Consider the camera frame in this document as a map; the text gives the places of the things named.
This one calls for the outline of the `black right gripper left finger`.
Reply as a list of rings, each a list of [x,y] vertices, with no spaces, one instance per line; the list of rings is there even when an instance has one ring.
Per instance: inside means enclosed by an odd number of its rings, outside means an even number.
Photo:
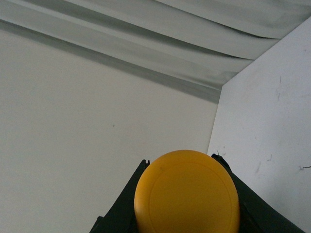
[[[149,161],[142,160],[130,180],[105,216],[99,216],[91,228],[92,233],[137,233],[134,196],[137,184]]]

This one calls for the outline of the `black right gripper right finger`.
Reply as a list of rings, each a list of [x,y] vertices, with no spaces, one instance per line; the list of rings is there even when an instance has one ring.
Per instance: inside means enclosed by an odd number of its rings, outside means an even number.
[[[303,233],[304,231],[273,209],[249,186],[238,178],[220,155],[213,154],[230,175],[236,187],[240,205],[241,233]]]

